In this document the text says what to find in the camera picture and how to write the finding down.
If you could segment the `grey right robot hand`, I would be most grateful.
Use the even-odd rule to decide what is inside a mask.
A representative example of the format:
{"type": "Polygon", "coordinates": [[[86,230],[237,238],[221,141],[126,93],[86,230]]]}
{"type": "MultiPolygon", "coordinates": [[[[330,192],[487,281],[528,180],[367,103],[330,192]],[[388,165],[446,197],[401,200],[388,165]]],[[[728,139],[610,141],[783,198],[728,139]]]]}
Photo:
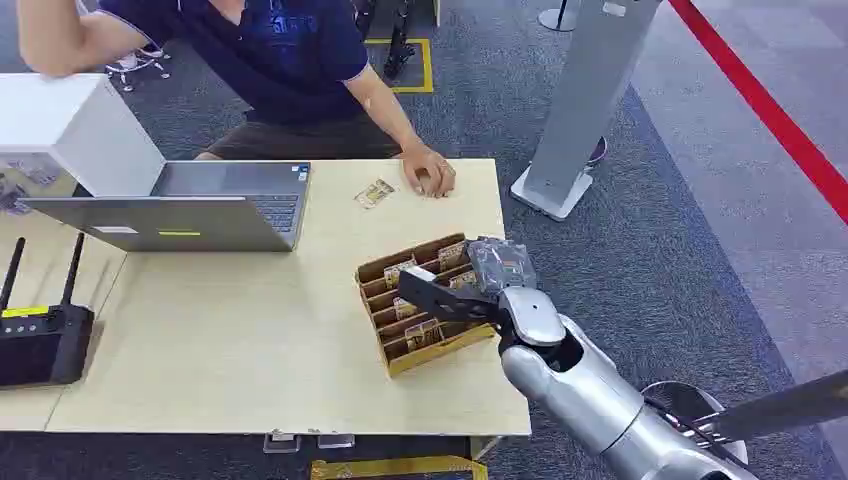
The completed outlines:
{"type": "Polygon", "coordinates": [[[471,285],[445,286],[422,268],[408,267],[399,273],[399,296],[446,322],[521,330],[537,327],[552,314],[536,289],[535,269],[525,246],[480,237],[465,243],[464,254],[476,278],[471,285]]]}

